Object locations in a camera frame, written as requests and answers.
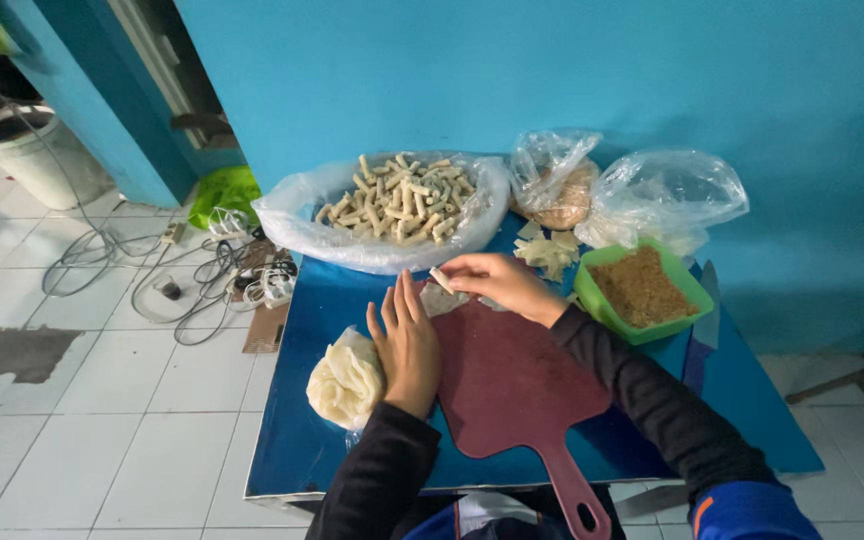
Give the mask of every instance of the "blue table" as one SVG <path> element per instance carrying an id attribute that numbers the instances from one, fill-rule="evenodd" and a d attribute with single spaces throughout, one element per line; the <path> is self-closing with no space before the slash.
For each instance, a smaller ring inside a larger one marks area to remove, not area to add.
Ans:
<path id="1" fill-rule="evenodd" d="M 484 251 L 510 253 L 522 218 L 509 214 Z M 572 276 L 565 282 L 571 284 Z M 425 274 L 416 274 L 417 280 Z M 278 363 L 246 485 L 246 497 L 299 501 L 321 497 L 347 453 L 346 433 L 321 419 L 306 398 L 309 374 L 326 350 L 355 325 L 366 330 L 366 305 L 381 303 L 394 276 L 374 276 L 306 257 L 295 283 Z M 670 373 L 682 374 L 690 329 L 639 347 Z M 765 452 L 780 473 L 823 470 L 822 461 L 799 429 L 782 397 L 762 370 L 725 308 L 719 350 L 705 362 L 704 399 L 725 416 L 752 446 Z M 548 483 L 539 457 L 513 448 L 487 459 L 462 455 L 452 443 L 438 405 L 430 420 L 442 433 L 429 492 L 459 488 L 522 487 Z M 628 417 L 613 406 L 577 423 L 566 444 L 592 483 L 676 478 L 655 446 L 642 438 Z"/>

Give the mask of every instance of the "brown crumb mixture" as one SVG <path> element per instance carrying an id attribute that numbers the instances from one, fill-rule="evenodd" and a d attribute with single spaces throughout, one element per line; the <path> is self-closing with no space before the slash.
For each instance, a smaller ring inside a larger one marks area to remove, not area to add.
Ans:
<path id="1" fill-rule="evenodd" d="M 659 252 L 652 246 L 642 246 L 616 262 L 585 269 L 630 326 L 646 328 L 699 313 L 663 272 Z"/>

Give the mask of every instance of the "cutting board handle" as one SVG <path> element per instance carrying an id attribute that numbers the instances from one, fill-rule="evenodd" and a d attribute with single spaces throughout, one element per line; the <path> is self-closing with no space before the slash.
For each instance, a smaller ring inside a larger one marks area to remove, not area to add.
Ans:
<path id="1" fill-rule="evenodd" d="M 558 444 L 549 444 L 534 449 L 542 458 L 545 470 L 555 488 L 558 504 L 565 515 L 568 528 L 577 540 L 609 540 L 612 538 L 612 520 L 606 513 L 593 488 L 572 459 L 572 454 L 566 447 L 566 438 L 562 437 Z M 595 521 L 594 530 L 588 530 L 583 524 L 579 507 L 584 506 Z"/>

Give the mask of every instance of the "white bucket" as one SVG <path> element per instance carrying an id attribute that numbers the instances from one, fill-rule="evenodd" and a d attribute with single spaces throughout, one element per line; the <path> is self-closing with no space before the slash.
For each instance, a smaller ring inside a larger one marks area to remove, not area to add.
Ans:
<path id="1" fill-rule="evenodd" d="M 53 109 L 18 106 L 18 111 L 61 161 L 60 167 L 49 149 L 10 108 L 0 110 L 0 167 L 22 188 L 50 209 L 64 211 L 78 204 L 76 193 L 85 205 L 111 187 L 109 173 Z M 69 182 L 74 184 L 75 193 Z"/>

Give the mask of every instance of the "maroon cutting board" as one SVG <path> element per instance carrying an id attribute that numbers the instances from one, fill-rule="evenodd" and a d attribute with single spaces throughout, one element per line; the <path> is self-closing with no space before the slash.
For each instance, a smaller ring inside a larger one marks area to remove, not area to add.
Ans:
<path id="1" fill-rule="evenodd" d="M 441 402 L 456 448 L 482 459 L 518 446 L 548 471 L 572 535 L 606 540 L 612 523 L 566 448 L 570 426 L 612 401 L 595 377 L 556 345 L 548 329 L 479 300 L 432 318 L 441 348 Z M 595 520 L 589 531 L 579 516 Z"/>

